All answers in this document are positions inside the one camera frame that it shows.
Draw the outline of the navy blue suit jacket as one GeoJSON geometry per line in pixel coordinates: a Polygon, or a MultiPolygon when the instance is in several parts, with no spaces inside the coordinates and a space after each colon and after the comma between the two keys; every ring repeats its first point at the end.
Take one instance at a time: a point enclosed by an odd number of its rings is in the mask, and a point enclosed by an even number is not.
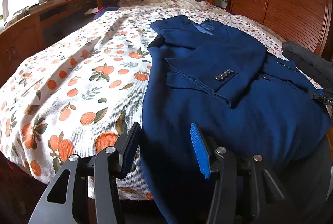
{"type": "Polygon", "coordinates": [[[242,157],[259,154],[279,174],[304,221],[326,201],[331,122],[292,61],[213,20],[176,16],[151,24],[152,67],[143,101],[140,157],[168,223],[205,223],[213,184],[200,173],[191,124],[242,157]]]}

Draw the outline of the orange-print floral bedsheet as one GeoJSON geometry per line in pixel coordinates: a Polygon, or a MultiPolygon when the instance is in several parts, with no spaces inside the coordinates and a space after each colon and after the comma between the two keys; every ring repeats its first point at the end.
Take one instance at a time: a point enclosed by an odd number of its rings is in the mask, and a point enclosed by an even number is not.
{"type": "Polygon", "coordinates": [[[89,156],[142,119],[151,68],[150,24],[183,14],[253,36],[282,59],[279,36],[206,1],[124,0],[50,48],[27,58],[1,88],[1,152],[13,172],[44,186],[70,153],[89,156]]]}

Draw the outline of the long wooden desk cabinet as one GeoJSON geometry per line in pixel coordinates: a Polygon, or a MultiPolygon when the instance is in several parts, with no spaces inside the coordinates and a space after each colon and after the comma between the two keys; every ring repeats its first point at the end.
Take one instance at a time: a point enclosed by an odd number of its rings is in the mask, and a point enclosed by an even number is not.
{"type": "Polygon", "coordinates": [[[1,32],[1,85],[26,58],[44,50],[92,20],[85,12],[92,0],[52,4],[1,32]]]}

